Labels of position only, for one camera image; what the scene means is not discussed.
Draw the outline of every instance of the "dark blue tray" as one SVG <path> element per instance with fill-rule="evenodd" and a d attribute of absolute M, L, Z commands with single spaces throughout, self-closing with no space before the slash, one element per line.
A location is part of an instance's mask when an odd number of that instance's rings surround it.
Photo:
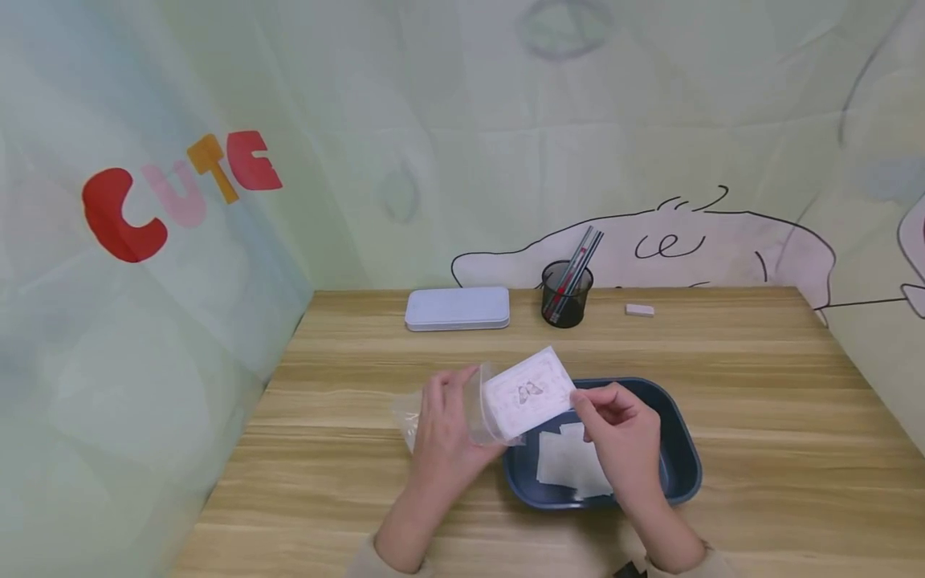
<path fill-rule="evenodd" d="M 694 440 L 687 431 L 684 418 L 672 396 L 661 386 L 639 377 L 615 379 L 576 379 L 575 386 L 583 389 L 604 387 L 614 381 L 632 391 L 661 417 L 661 489 L 673 506 L 693 498 L 703 482 L 703 466 Z M 517 498 L 540 510 L 570 510 L 617 507 L 613 496 L 598 496 L 577 500 L 574 489 L 566 486 L 540 484 L 537 481 L 539 432 L 559 433 L 559 426 L 580 422 L 574 411 L 552 418 L 524 434 L 524 444 L 504 453 L 504 473 Z"/>

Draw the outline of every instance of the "table surface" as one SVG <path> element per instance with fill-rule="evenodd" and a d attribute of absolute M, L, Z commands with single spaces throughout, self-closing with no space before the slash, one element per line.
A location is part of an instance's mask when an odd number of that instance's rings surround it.
<path fill-rule="evenodd" d="M 549 344 L 572 378 L 668 389 L 705 473 L 681 510 L 743 576 L 925 576 L 925 460 L 795 289 L 595 289 L 564 330 L 513 291 L 510 327 L 446 333 L 407 331 L 407 296 L 315 294 L 175 576 L 341 576 L 406 478 L 395 396 Z M 618 511 L 530 510 L 499 465 L 430 551 L 440 576 L 505 578 L 597 578 L 641 555 Z"/>

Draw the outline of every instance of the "plastic bag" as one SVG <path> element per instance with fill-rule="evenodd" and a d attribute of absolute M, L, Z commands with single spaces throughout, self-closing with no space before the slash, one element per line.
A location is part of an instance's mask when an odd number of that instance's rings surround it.
<path fill-rule="evenodd" d="M 494 377 L 491 363 L 482 363 L 463 390 L 466 423 L 469 425 L 469 437 L 479 445 L 502 443 L 517 446 L 523 443 L 522 437 L 505 439 L 498 428 L 498 423 L 485 405 L 482 387 Z M 400 396 L 392 403 L 392 414 L 404 437 L 408 450 L 414 451 L 417 436 L 417 423 L 421 415 L 421 390 Z"/>

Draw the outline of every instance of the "pencil cup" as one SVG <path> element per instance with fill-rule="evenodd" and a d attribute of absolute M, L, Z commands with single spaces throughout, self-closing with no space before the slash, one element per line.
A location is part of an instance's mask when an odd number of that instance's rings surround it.
<path fill-rule="evenodd" d="M 540 313 L 546 323 L 560 329 L 574 327 L 585 318 L 587 293 L 594 285 L 594 275 L 590 269 L 585 269 L 573 284 L 572 291 L 566 293 L 565 288 L 571 283 L 570 279 L 563 279 L 562 275 L 568 266 L 568 261 L 556 261 L 543 269 L 543 301 Z"/>

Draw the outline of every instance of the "fabric backdrop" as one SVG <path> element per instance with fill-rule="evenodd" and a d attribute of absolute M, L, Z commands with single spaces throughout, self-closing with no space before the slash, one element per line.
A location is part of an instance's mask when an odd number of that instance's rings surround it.
<path fill-rule="evenodd" d="M 915 0 L 4 3 L 0 573 L 162 574 L 308 278 L 534 287 L 592 219 L 598 287 L 798 287 L 925 448 L 923 39 Z"/>

